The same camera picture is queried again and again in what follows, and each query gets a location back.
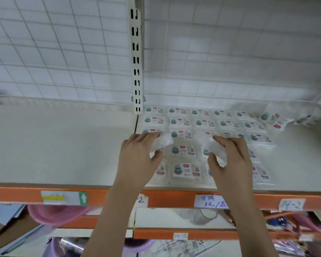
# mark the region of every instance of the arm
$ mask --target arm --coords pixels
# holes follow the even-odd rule
[[[151,145],[158,136],[159,133],[132,134],[123,141],[115,181],[82,257],[121,256],[134,203],[163,159],[160,151],[150,159]]]
[[[252,163],[246,142],[240,138],[214,136],[227,152],[227,165],[221,167],[210,153],[208,164],[215,184],[234,218],[243,257],[278,257],[264,217],[253,196]]]

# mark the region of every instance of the left hand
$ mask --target left hand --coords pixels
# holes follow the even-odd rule
[[[140,192],[150,181],[163,159],[160,150],[150,159],[150,148],[160,133],[132,134],[121,144],[115,184]]]

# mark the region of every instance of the forearm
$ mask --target forearm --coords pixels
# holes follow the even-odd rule
[[[262,212],[254,199],[231,209],[243,257],[278,257]]]
[[[82,257],[120,257],[123,251],[128,220],[139,191],[114,184],[103,205]]]

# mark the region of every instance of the right hand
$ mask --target right hand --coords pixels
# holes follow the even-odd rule
[[[227,165],[221,167],[216,156],[211,152],[208,165],[215,184],[229,208],[240,204],[254,203],[252,185],[252,162],[246,142],[240,138],[213,136],[227,152]]]

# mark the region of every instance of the hand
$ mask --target hand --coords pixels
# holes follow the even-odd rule
[[[115,184],[138,190],[150,181],[163,159],[160,150],[150,159],[150,148],[160,133],[132,134],[121,144]]]
[[[227,165],[221,167],[216,156],[209,154],[208,165],[215,184],[230,208],[254,203],[252,162],[246,142],[240,138],[213,137],[227,152]]]

